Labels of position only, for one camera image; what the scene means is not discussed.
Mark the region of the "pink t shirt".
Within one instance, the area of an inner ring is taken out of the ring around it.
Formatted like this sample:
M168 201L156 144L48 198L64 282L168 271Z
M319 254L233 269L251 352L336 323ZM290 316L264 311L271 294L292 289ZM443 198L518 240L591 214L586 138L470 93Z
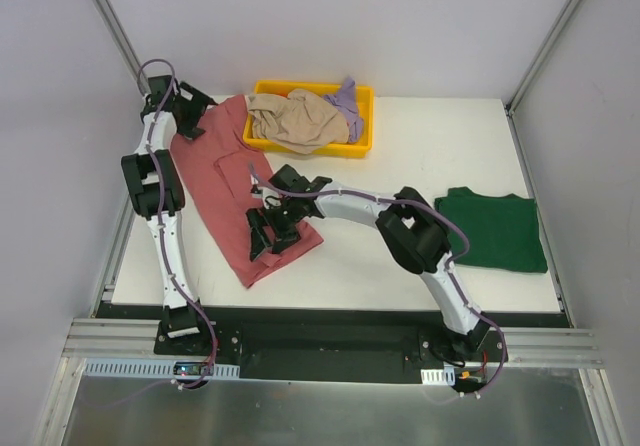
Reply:
M297 227L301 239L281 254L264 253L249 259L250 232L246 211L261 202L251 195L249 167L267 179L272 169L262 151L243 141L248 118L246 99L237 95L207 110L198 127L204 134L195 140L175 135L171 156L183 186L221 250L227 264L245 288L289 265L323 243L308 223Z

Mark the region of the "green t shirt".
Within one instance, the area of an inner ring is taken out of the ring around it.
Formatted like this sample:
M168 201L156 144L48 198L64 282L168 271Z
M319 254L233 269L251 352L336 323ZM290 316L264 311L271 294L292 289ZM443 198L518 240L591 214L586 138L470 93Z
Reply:
M455 187L436 198L434 207L469 240L465 251L459 235L449 234L456 264L527 274L548 271L535 200L513 193L484 196L468 187Z

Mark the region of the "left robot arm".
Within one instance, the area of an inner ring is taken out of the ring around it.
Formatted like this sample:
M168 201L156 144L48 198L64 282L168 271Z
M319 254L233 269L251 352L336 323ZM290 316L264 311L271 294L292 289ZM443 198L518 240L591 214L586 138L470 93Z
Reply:
M176 340L188 354L204 353L211 331L198 312L200 300L190 286L183 251L181 211L186 196L170 152L175 137L189 142L204 130L198 123L216 104L208 95L172 75L149 79L140 113L143 133L133 153L121 158L131 206L145 220L158 256L163 288L160 335Z

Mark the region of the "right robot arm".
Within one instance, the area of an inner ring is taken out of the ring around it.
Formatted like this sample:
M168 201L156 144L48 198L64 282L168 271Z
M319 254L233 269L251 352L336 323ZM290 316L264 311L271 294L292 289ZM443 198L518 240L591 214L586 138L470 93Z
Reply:
M430 341L444 361L460 365L486 347L489 324L471 300L455 271L449 241L454 225L435 211L419 192L404 187L385 196L352 189L328 177L308 180L292 166L281 167L264 180L250 172L251 193L259 208L246 212L249 258L281 255L301 241L308 218L340 219L378 231L393 260L418 276L440 309L443 333Z

